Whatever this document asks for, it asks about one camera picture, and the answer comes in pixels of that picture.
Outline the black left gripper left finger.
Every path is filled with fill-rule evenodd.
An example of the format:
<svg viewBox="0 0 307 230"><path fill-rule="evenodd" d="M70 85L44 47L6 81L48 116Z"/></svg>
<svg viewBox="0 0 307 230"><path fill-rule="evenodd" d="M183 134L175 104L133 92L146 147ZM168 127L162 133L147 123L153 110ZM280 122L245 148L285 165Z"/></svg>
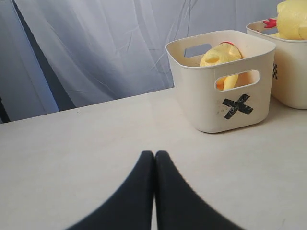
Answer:
<svg viewBox="0 0 307 230"><path fill-rule="evenodd" d="M155 184L155 158L143 151L128 177L110 198L70 230L150 230Z"/></svg>

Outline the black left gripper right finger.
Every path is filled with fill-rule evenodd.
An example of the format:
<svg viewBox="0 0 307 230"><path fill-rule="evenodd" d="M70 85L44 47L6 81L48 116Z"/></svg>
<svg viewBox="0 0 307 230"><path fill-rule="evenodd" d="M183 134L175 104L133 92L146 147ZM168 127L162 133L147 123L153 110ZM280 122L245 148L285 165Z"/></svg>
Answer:
<svg viewBox="0 0 307 230"><path fill-rule="evenodd" d="M240 230L185 181L167 151L155 154L155 206L159 230Z"/></svg>

